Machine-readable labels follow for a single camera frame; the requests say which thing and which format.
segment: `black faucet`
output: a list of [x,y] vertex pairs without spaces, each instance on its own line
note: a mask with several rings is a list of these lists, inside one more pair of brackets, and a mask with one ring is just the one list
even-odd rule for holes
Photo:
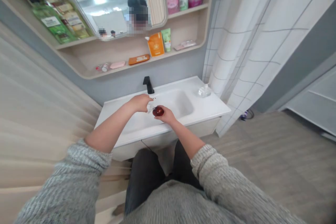
[[153,94],[154,93],[154,89],[152,87],[152,84],[151,84],[151,80],[149,78],[149,76],[146,76],[143,80],[143,85],[147,85],[147,92],[148,94]]

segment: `mirror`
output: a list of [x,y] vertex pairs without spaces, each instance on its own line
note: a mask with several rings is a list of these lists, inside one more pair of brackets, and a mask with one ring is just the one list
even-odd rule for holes
[[76,0],[88,25],[101,40],[143,33],[151,27],[146,0]]

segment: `bathroom sink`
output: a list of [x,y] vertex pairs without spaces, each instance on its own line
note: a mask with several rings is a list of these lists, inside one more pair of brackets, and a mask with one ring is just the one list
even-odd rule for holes
[[[163,105],[172,110],[176,119],[185,126],[220,117],[231,110],[213,92],[210,96],[201,98],[197,95],[198,89],[204,83],[197,77],[172,82],[154,87],[154,99],[150,102],[154,106]],[[147,93],[142,91],[117,99],[106,101],[99,115],[96,127],[112,115],[133,96]],[[171,127],[160,120],[154,119],[152,113],[135,113],[123,129],[115,148],[132,142],[146,139],[158,134],[171,131]]]
[[[170,108],[176,119],[190,115],[194,111],[191,101],[183,90],[172,90],[157,95],[151,94],[150,97],[153,98],[154,101],[151,101],[149,104],[152,104],[155,107],[157,105],[164,105],[165,107]],[[154,119],[152,112],[137,112],[128,121],[122,131],[122,134],[145,129],[162,123],[162,121]]]

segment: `wooden floor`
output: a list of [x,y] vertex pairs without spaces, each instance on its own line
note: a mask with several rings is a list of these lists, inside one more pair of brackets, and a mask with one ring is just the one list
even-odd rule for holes
[[202,139],[307,223],[336,223],[336,143],[309,126],[273,112]]

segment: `sweater sleeve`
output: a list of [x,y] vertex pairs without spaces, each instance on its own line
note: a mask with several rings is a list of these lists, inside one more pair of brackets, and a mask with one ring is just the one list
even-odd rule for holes
[[194,175],[207,197],[246,223],[304,223],[277,204],[210,145],[191,160]]
[[83,139],[68,149],[42,189],[20,211],[15,223],[94,223],[100,175],[112,154],[89,147]]

